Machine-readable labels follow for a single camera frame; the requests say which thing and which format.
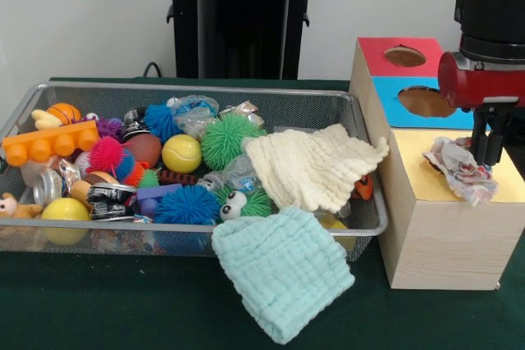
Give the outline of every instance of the wooden box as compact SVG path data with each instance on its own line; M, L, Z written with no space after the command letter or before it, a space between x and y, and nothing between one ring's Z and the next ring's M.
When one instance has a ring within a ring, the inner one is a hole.
M391 48L408 50L409 66L398 63L399 54L393 64ZM439 96L440 56L433 39L357 43L350 92L361 104L372 142L385 137L390 145L379 167L390 212L381 252L393 289L490 290L525 228L525 183L504 152L494 167L498 193L490 203L471 207L422 156L437 137L469 136L473 126L472 114L455 111Z

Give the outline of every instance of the cloth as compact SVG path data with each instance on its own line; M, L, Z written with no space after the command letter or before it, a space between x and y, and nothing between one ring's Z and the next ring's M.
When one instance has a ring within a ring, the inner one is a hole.
M262 186L279 207L321 208L338 212L349 200L354 184L374 171L389 148L377 148L350 138L343 125L311 134L298 130L251 139L245 150Z
M288 343L354 283L346 251L298 208L229 220L213 231L212 246L244 307L276 343Z
M490 168L479 166L468 150L470 139L439 137L423 156L446 178L450 189L474 207L489 202L498 191Z

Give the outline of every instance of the round hole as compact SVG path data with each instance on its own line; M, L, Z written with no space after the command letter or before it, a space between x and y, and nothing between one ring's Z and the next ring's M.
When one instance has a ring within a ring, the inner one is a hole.
M417 49L402 45L386 51L385 58L393 65L401 67L417 67L427 63L425 56Z
M411 86L398 94L398 99L414 115L425 118L447 118L456 112L440 91L427 86Z

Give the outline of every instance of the orange lego block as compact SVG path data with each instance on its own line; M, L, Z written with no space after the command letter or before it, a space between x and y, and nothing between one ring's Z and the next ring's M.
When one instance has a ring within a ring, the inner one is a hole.
M88 151L98 141L94 120L53 129L6 137L2 147L10 166L23 166L29 159L47 161L50 156L70 156L77 148Z

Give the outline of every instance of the light blue towel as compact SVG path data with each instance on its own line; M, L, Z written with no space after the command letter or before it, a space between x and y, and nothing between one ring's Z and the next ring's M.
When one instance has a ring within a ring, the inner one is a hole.
M229 220L213 231L212 245L246 310L280 344L354 283L346 251L298 208Z

